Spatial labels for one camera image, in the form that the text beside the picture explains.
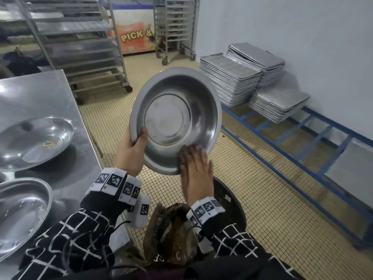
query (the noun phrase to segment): blue metal rack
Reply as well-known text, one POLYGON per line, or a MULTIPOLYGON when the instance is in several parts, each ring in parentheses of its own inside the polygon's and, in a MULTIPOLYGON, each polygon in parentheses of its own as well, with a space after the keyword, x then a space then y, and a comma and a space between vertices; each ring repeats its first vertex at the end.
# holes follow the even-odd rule
POLYGON ((244 116, 237 116, 235 113, 233 113, 231 110, 229 110, 225 106, 221 106, 223 111, 228 113, 231 117, 235 118, 238 122, 240 122, 242 125, 244 125, 246 128, 248 128, 250 131, 255 133, 258 137, 260 137, 264 142, 269 144, 271 147, 273 147, 276 151, 278 151, 280 154, 285 156, 288 160, 290 160, 292 163, 294 163, 296 166, 298 166, 300 169, 305 171, 307 174, 309 174, 311 177, 313 177, 316 181, 318 181, 320 184, 325 186, 328 190, 330 190, 332 193, 337 195, 339 198, 341 198, 344 202, 346 202, 348 205, 350 205, 352 208, 354 208, 362 217, 366 219, 368 222, 368 226, 366 229, 366 232, 362 237, 357 236, 354 232, 352 232, 349 228, 347 228, 341 221, 339 221, 337 218, 335 218, 331 213, 329 213, 326 209, 324 209, 318 202, 316 202, 313 198, 311 198, 307 193, 305 193, 302 189, 300 189, 296 184, 294 184, 292 181, 290 181, 286 176, 284 176, 280 171, 278 171, 275 167, 273 167, 268 161, 266 161, 264 158, 262 158, 259 154, 257 154, 253 149, 251 149, 249 146, 247 146, 243 141, 241 141, 237 136, 235 136, 233 133, 231 133, 229 130, 227 130, 226 127, 222 126, 222 130, 225 131, 227 134, 229 134, 234 140, 236 140, 239 144, 241 144, 245 149, 247 149, 249 152, 251 152, 256 158, 258 158, 261 162, 263 162, 268 168, 270 168, 273 172, 275 172, 281 179, 283 179, 286 183, 288 183, 293 189, 295 189, 301 196, 303 196, 307 201, 309 201, 312 205, 314 205, 319 211, 321 211, 326 217, 328 217, 332 222, 334 222, 338 227, 340 227, 353 241, 356 248, 371 248, 373 247, 373 210, 371 208, 368 208, 365 204, 358 201, 356 198, 348 194, 347 192, 344 192, 342 190, 339 190, 338 188, 334 187, 332 184, 330 184, 327 180, 323 179, 323 175, 326 173, 326 171, 329 169, 329 167, 334 163, 334 161, 341 155, 343 150, 347 147, 347 144, 351 141, 352 138, 356 138, 359 141, 372 146, 373 147, 373 141, 370 139, 352 131, 351 129, 342 126, 341 124, 324 117, 323 115, 307 108, 303 107, 302 110, 308 113, 308 117, 304 119, 302 122, 297 122, 291 118, 288 119, 291 123, 293 123, 295 126, 290 129, 288 132, 277 138, 275 142, 270 141, 267 137, 265 137, 262 133, 260 133, 260 130, 264 127, 267 127, 269 124, 271 124, 271 121, 265 121, 258 127, 251 126, 248 122, 245 121, 245 119, 258 114, 256 111, 249 112, 245 114, 244 116), (311 119, 316 118, 321 120, 322 122, 328 124, 328 126, 321 131, 319 134, 316 132, 310 130, 308 127, 305 126, 307 122, 309 122, 311 119), (332 128, 338 129, 342 131, 343 133, 347 134, 347 138, 339 145, 335 145, 328 139, 326 139, 324 136, 330 132, 332 128), (289 155, 287 152, 282 150, 278 145, 285 141, 287 138, 295 134, 298 130, 304 130, 310 134, 312 134, 315 138, 307 144, 305 147, 303 147, 295 156, 289 155), (324 143, 328 144, 329 146, 333 147, 335 150, 333 154, 328 158, 328 160, 321 166, 321 168, 315 173, 308 169, 306 166, 304 166, 300 161, 307 157, 316 144, 319 141, 323 141, 324 143))

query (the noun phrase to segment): rack wheel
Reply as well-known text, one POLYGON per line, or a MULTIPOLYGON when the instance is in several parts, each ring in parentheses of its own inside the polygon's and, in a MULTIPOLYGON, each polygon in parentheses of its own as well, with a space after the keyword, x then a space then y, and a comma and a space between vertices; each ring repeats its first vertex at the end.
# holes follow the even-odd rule
POLYGON ((75 102, 77 103, 77 105, 78 106, 81 106, 81 105, 83 105, 83 100, 82 100, 82 98, 75 98, 75 102))
POLYGON ((163 66, 166 66, 168 64, 168 59, 167 59, 167 57, 166 58, 164 58, 163 60, 162 60, 162 65, 163 66))
POLYGON ((126 87, 124 87, 124 89, 126 89, 128 93, 132 92, 132 86, 130 85, 127 85, 126 87))

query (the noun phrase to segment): tiled floor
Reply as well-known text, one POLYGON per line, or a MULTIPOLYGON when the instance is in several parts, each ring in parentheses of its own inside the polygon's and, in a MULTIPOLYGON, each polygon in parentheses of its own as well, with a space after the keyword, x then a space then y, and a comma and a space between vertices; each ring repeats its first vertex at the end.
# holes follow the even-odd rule
MULTIPOLYGON (((105 166, 111 166, 113 162, 117 141, 125 132, 132 104, 142 85, 164 68, 185 66, 198 69, 197 62, 190 62, 176 53, 172 56, 174 59, 167 67, 163 67, 153 53, 125 57, 132 93, 127 94, 120 85, 112 85, 84 96, 86 103, 80 111, 104 153, 105 166)), ((261 117, 253 117, 250 123, 260 124, 260 120, 261 117)), ((223 114, 223 124, 350 228, 361 230, 362 224, 354 212, 311 177, 229 115, 223 114)), ((271 124, 263 129, 263 133, 274 140, 289 127, 287 123, 271 124)), ((311 139, 312 136, 300 131, 294 139, 283 142, 281 147, 289 153, 296 152, 311 139)), ((330 151, 329 147, 320 144, 303 163, 314 169, 320 166, 330 151)), ((355 250, 335 226, 223 131, 210 158, 214 162, 215 175, 241 202, 247 218, 247 230, 267 250, 308 279, 373 279, 373 261, 367 253, 355 250)), ((142 192, 152 199, 151 210, 157 202, 170 206, 183 201, 178 176, 157 174, 144 167, 140 178, 143 181, 142 192)), ((145 229, 133 231, 139 245, 144 232, 145 229)))

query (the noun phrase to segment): metal bowl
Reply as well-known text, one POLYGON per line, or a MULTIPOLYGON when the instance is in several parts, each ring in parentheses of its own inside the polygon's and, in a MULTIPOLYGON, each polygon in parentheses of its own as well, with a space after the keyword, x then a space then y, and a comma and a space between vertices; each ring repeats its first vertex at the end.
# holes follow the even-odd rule
POLYGON ((209 154, 217 141, 221 104, 216 89, 193 69, 175 67, 156 74, 133 104, 133 142, 143 126, 149 133, 145 165, 161 174, 178 174, 178 153, 184 144, 198 144, 209 154))
POLYGON ((0 172, 15 172, 44 163, 71 143, 74 127, 61 118, 30 119, 0 133, 0 172))
POLYGON ((0 261, 30 240, 46 219, 52 189, 36 178, 0 184, 0 261))

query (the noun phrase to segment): black trash can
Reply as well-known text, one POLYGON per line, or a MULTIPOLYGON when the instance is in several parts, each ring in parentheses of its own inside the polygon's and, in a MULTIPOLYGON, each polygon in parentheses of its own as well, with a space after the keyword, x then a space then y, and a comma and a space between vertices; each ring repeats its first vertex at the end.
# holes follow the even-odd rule
POLYGON ((218 178, 214 177, 214 195, 224 207, 238 230, 246 230, 246 216, 240 202, 232 191, 218 178))

